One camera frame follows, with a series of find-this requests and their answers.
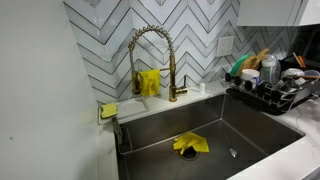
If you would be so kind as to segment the yellow rubber glove in sink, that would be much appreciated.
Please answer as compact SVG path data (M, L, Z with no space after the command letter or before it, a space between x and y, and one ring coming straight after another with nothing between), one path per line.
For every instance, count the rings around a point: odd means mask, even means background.
M195 133L188 132L174 139L173 149L183 154L187 148L193 147L196 152L209 152L207 140Z

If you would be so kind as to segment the sink caddy with brush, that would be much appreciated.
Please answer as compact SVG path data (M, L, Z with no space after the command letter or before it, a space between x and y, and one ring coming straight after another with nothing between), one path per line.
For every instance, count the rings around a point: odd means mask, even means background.
M117 117L112 118L112 126L116 136L117 146L120 154L126 154L133 150L129 130L120 126Z

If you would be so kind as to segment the stainless steel sink basin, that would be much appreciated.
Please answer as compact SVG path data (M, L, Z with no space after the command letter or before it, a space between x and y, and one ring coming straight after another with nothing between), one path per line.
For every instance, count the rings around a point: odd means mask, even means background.
M226 94L120 127L119 180L226 180L303 137Z

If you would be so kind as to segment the gold spring faucet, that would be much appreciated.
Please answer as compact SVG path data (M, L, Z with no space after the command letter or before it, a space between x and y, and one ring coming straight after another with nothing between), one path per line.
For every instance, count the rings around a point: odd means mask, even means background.
M163 39L166 42L166 55L167 55L167 61L164 63L158 62L156 65L149 65L148 70L142 70L138 69L136 70L134 59L134 50L136 47L136 44L139 41L139 38L141 36L144 36L146 33L155 33L157 34L161 39ZM168 94L169 94L169 101L170 102L176 102L177 96L179 94L183 94L187 92L186 86L178 87L176 85L176 61L175 61L175 50L172 42L172 38L167 30L165 30L162 27L155 26L155 25L147 25L142 27L141 29L137 30L135 34L132 36L129 44L128 44L128 53L129 53L129 61L131 65L131 83L132 83L132 93L134 95L141 95L141 78L139 73L141 71L149 71L154 69L160 70L160 85L161 85L161 72L162 71L168 71L168 77L169 77L169 85L168 85Z

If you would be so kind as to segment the yellow glove on faucet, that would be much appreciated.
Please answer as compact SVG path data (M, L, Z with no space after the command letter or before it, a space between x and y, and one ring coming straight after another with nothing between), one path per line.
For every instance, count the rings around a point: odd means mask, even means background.
M141 94L143 96L157 95L160 86L160 70L141 71L139 75L141 78Z

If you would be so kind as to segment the white sponge tray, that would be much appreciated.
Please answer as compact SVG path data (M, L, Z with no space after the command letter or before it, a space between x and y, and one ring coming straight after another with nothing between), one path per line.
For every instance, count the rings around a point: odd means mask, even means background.
M150 110L150 107L144 97L116 102L116 106L118 112L116 117L118 121L146 113Z

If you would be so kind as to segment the yellow sponge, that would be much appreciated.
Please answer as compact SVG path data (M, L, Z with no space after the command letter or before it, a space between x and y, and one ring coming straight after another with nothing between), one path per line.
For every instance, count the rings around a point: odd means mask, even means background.
M115 103L102 105L100 109L101 109L100 117L102 119L106 119L118 114L117 106Z

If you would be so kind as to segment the green plate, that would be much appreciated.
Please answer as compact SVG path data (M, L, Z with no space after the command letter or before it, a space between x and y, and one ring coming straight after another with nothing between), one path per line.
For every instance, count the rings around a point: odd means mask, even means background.
M252 56L251 53L245 54L243 56L241 56L237 62L235 63L235 65L233 66L230 74L233 76L236 76L237 73L242 72L243 69L250 69L251 68L251 64L253 63L253 59L255 58L255 56Z

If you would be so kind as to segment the white mug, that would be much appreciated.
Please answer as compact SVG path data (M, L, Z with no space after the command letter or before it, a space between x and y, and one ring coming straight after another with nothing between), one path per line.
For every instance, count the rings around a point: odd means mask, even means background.
M256 86L257 80L259 79L260 72L254 69L243 69L241 79L244 81L251 81L253 86Z

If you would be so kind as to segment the metal dish rack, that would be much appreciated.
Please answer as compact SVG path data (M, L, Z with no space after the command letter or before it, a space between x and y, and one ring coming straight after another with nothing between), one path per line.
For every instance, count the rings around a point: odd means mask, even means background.
M287 76L272 86L226 73L225 81L232 98L272 115L282 115L309 99L317 99L320 90L318 76Z

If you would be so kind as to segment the white upper cabinet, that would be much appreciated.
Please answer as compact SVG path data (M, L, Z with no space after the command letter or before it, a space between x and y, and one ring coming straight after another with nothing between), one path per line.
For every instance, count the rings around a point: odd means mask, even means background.
M238 26L305 26L320 23L320 0L240 0Z

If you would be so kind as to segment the white wall outlet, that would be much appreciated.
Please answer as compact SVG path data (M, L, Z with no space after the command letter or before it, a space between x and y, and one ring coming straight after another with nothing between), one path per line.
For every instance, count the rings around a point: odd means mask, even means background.
M233 36L221 37L218 41L217 56L221 57L230 55L232 53L233 42Z

